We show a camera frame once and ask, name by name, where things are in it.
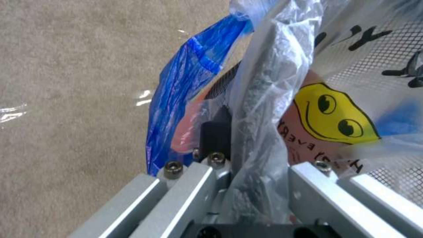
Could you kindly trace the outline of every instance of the blue plastic bag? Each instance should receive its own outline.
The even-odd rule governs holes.
[[[169,160],[186,165],[192,155],[170,148],[175,129],[192,99],[222,69],[236,39],[251,31],[249,21],[227,16],[188,39],[160,74],[160,83],[150,104],[146,141],[147,170],[156,175]]]

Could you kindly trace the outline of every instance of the printed plastic bag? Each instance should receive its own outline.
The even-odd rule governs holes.
[[[304,2],[296,1],[295,6]],[[413,137],[423,131],[423,3],[346,1],[338,2],[342,6],[338,9],[330,3],[323,2],[322,27],[314,40],[315,58],[307,75],[303,71],[307,63],[286,58],[291,50],[309,49],[308,44],[292,41],[299,39],[295,31],[289,31],[290,35],[272,35],[271,30],[263,33],[266,24],[274,24],[275,19],[270,23],[264,19],[255,29],[227,96],[233,112],[231,157],[241,163],[233,166],[239,172],[224,201],[222,211],[228,213],[219,221],[284,222],[288,161],[322,160],[332,163],[338,173],[351,169],[360,173],[367,170],[360,158],[337,160],[341,148],[384,142],[392,136]],[[296,9],[292,4],[280,2],[269,16],[274,11]],[[295,16],[306,9],[314,8],[300,8]],[[291,19],[282,22],[299,25]],[[280,49],[275,54],[278,60],[269,58],[269,48]],[[277,122],[277,115],[282,114]],[[272,126],[278,128],[287,151],[272,136]],[[404,160],[408,162],[403,168],[421,168],[420,147],[415,148],[420,155],[408,152],[406,146],[401,150],[403,154],[391,158],[390,163]],[[377,167],[377,158],[365,161],[373,163],[373,169]]]
[[[250,28],[247,21],[225,17],[190,38],[163,69],[150,104],[146,142],[149,174],[157,174],[169,160],[191,163],[191,154],[181,155],[170,148],[176,126],[187,102],[222,69],[231,46]]]

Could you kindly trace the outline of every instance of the floor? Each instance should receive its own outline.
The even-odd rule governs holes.
[[[145,171],[161,68],[227,14],[227,0],[0,0],[0,237],[66,236]]]

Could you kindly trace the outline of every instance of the cartoon eye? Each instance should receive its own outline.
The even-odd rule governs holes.
[[[321,95],[317,105],[323,114],[331,114],[336,108],[336,100],[330,95]]]
[[[338,123],[338,130],[348,137],[360,137],[363,135],[361,125],[350,119],[344,119]]]

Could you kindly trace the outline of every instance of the cartoon face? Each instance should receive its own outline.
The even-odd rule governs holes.
[[[373,123],[348,95],[323,83],[304,86],[294,102],[301,124],[317,139],[347,144],[379,139]]]

